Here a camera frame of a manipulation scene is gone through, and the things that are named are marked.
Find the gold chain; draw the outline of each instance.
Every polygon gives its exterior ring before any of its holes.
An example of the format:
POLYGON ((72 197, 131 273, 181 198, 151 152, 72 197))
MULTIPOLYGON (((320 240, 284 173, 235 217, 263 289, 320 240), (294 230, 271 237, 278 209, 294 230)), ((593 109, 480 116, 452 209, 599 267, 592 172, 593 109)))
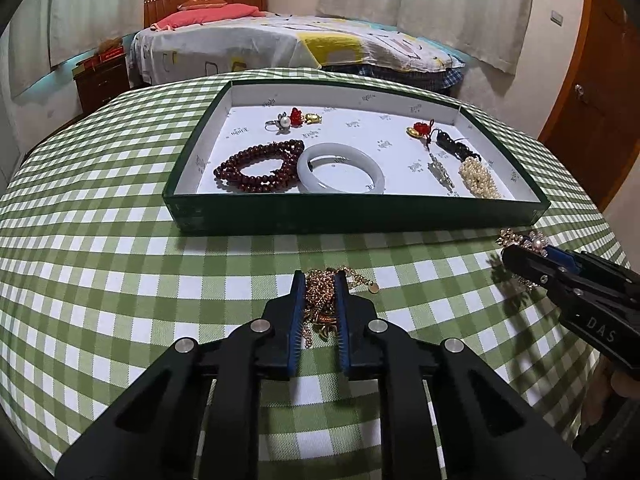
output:
POLYGON ((311 269, 306 273, 305 316, 302 334, 305 338, 305 348, 311 348, 312 329, 318 332, 323 340, 328 340, 331 333, 338 333, 335 319, 335 287, 334 276, 344 271, 349 290, 359 286, 369 287, 371 294, 377 294, 380 287, 376 282, 365 278, 362 274, 354 272, 347 266, 337 269, 327 267, 326 270, 311 269))

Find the door handle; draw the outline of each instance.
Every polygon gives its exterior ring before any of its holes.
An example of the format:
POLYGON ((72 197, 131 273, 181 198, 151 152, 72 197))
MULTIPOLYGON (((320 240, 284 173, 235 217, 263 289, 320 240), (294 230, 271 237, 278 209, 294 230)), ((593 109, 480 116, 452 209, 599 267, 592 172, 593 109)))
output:
POLYGON ((583 103, 587 102, 587 98, 585 97, 584 86, 578 84, 575 86, 575 94, 578 97, 578 101, 582 101, 583 103))

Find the green box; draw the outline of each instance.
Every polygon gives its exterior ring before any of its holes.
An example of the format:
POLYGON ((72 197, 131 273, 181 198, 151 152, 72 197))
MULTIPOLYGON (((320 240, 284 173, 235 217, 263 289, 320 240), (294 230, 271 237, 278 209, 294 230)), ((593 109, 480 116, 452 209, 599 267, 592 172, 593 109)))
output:
POLYGON ((178 157, 162 197, 181 232, 187 235, 421 232, 529 226, 550 205, 516 158, 464 105, 367 84, 273 79, 233 81, 221 90, 178 157), (322 124, 304 126, 288 136, 266 131, 265 118, 276 119, 278 112, 293 106, 305 113, 322 114, 322 124), (508 199, 472 197, 460 184, 456 171, 460 162, 433 142, 431 152, 458 182, 454 192, 458 196, 445 194, 446 190, 424 171, 422 158, 429 160, 426 149, 406 134, 407 126, 431 118, 454 139, 453 135, 459 132, 465 134, 468 145, 492 167, 494 180, 508 199), (234 128, 234 124, 246 127, 234 128), (318 137, 331 142, 348 139, 345 144, 357 144, 355 147, 360 149, 365 146, 362 150, 384 166, 392 191, 387 193, 385 189, 382 195, 292 191, 247 194, 230 192, 213 181, 212 169, 241 149, 305 136, 307 146, 322 140, 318 137), (407 165, 412 157, 417 162, 407 165), (398 190, 403 187, 410 192, 404 194, 403 190, 401 194, 398 190))

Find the wooden drawer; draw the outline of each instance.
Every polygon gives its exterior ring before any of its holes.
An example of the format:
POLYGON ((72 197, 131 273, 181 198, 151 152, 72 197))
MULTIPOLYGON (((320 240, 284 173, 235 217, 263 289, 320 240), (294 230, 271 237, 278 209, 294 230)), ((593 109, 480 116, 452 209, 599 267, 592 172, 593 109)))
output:
POLYGON ((76 76, 82 112, 89 115, 130 89, 125 57, 103 63, 76 76))

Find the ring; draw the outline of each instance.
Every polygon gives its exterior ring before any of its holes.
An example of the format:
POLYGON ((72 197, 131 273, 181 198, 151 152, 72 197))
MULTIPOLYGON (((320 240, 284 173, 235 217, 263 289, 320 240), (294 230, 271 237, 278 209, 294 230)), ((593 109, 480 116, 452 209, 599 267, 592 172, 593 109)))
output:
POLYGON ((385 175, 380 166, 366 153, 356 150, 351 146, 326 142, 307 148, 298 159, 298 179, 300 184, 309 193, 345 193, 339 189, 327 186, 319 180, 311 171, 310 162, 319 156, 335 156, 353 164, 356 168, 367 173, 373 181, 373 189, 364 194, 382 195, 385 192, 385 175))
POLYGON ((268 130, 267 126, 277 126, 280 133, 288 134, 291 131, 291 118, 286 112, 283 112, 278 114, 277 121, 267 121, 264 123, 264 129, 270 132, 271 130, 268 130))

